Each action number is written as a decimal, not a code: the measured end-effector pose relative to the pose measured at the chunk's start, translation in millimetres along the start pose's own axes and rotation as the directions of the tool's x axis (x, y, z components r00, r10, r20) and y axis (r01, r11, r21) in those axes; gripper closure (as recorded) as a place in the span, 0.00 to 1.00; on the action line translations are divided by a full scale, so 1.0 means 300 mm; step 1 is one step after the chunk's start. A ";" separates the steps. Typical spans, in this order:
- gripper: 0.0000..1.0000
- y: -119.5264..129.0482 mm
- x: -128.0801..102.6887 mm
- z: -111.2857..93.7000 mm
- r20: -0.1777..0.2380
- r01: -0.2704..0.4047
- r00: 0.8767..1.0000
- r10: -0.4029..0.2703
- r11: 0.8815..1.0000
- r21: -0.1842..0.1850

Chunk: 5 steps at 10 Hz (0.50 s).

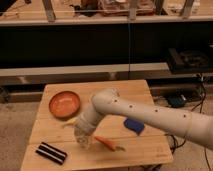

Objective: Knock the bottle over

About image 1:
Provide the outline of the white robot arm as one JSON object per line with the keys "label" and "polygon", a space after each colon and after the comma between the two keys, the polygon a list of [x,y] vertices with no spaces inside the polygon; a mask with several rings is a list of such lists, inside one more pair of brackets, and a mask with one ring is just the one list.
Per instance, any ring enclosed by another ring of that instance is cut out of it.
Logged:
{"label": "white robot arm", "polygon": [[116,89],[92,95],[75,121],[74,136],[83,147],[107,115],[118,115],[158,128],[213,150],[213,116],[127,100]]}

